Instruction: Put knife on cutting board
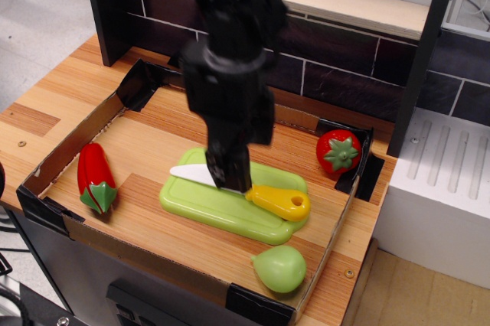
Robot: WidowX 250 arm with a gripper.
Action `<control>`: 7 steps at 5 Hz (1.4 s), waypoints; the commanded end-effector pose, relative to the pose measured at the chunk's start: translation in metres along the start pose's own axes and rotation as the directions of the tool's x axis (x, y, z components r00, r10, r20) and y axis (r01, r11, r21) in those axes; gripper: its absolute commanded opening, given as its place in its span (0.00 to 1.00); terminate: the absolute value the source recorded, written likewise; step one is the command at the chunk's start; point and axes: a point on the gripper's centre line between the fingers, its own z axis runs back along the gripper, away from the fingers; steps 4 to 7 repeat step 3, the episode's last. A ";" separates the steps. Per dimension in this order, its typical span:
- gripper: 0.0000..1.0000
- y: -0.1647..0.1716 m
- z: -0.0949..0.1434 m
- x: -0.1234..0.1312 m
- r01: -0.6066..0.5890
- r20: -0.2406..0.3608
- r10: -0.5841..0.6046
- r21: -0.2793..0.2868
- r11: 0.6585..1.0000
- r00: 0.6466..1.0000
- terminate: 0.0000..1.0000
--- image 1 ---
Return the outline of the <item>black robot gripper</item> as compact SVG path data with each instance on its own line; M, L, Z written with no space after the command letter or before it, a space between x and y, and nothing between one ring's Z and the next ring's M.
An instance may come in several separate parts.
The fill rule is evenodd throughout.
M248 145L269 145L274 96L264 80L265 51L248 61L216 55L206 42L189 44L181 67L189 109L207 126L207 169L218 188L252 187Z

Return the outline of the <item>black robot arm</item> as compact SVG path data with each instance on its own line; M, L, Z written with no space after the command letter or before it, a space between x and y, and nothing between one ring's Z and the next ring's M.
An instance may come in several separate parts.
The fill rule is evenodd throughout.
M189 109L207 126L207 169L218 188L252 187L248 145L273 136L274 96L263 74L272 67L286 25L282 0L195 0L207 37L189 44L181 69Z

